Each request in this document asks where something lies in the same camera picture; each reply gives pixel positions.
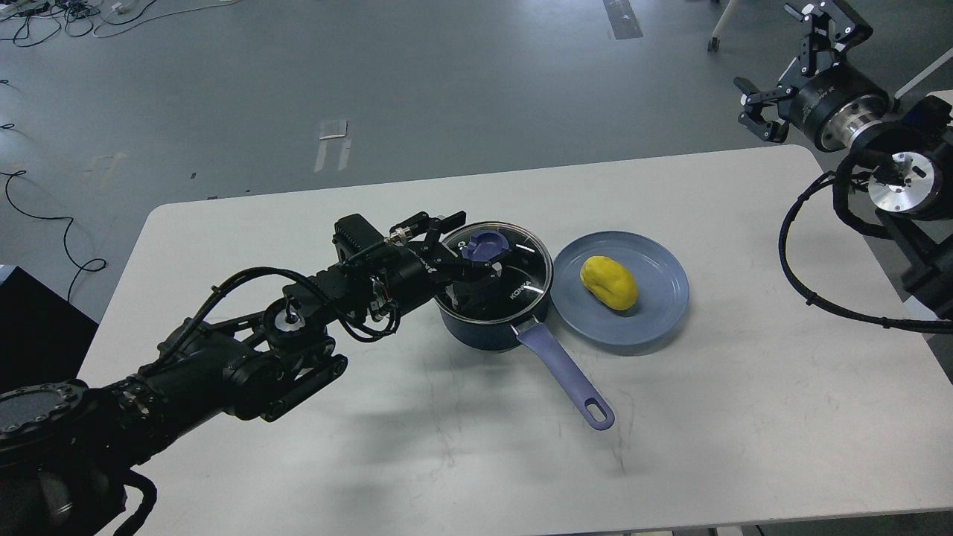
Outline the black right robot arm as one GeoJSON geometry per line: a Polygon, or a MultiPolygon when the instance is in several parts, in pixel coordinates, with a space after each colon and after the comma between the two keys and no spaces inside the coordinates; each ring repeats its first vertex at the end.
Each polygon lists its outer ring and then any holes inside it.
{"type": "Polygon", "coordinates": [[[818,150],[845,157],[799,195],[783,218],[777,254],[783,275],[809,306],[868,325],[920,334],[950,334],[951,238],[932,240],[920,223],[952,216],[951,105],[926,96],[899,115],[889,95],[853,67],[847,52],[867,41],[872,28],[844,1],[786,4],[800,23],[797,54],[771,89],[746,78],[739,124],[762,141],[782,143],[791,128],[818,150]],[[828,301],[805,285],[788,261],[788,235],[803,204],[824,188],[838,219],[865,237],[893,242],[908,259],[902,287],[933,319],[871,316],[828,301]]]}

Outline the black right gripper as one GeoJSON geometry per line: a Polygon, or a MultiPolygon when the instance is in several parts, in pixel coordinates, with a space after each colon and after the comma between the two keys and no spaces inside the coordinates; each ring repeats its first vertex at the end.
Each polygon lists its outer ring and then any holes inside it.
{"type": "Polygon", "coordinates": [[[847,64],[847,52],[873,28],[851,4],[820,1],[784,10],[801,24],[800,47],[775,89],[760,91],[736,76],[742,92],[738,122],[760,140],[783,143],[791,127],[825,153],[854,148],[862,133],[881,124],[890,99],[884,89],[847,64]],[[812,77],[801,87],[801,77],[812,77]]]}

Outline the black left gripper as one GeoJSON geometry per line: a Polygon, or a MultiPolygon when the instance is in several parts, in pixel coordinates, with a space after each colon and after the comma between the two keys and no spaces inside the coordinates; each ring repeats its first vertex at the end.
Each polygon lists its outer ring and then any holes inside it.
{"type": "Polygon", "coordinates": [[[419,211],[396,223],[390,230],[390,243],[377,243],[377,300],[382,306],[420,306],[445,291],[450,309],[467,312],[496,301],[500,294],[500,262],[491,264],[487,275],[473,281],[453,282],[453,273],[426,258],[407,244],[422,235],[420,250],[436,250],[439,238],[465,224],[466,211],[450,216],[430,216],[419,211]]]}

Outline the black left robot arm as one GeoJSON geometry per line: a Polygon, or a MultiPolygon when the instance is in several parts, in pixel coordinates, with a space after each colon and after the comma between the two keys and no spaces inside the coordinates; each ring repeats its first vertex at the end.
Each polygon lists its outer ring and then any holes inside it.
{"type": "Polygon", "coordinates": [[[108,386],[64,379],[2,393],[2,533],[93,535],[141,502],[117,535],[133,535],[157,500],[137,473],[178,438],[225,413],[272,423],[337,380],[334,323],[358,342],[394,335],[403,316],[452,284],[497,278],[501,259],[453,253],[440,237],[463,211],[425,211],[379,233],[340,218],[338,261],[315,275],[269,266],[236,272],[158,346],[158,357],[108,386]]]}

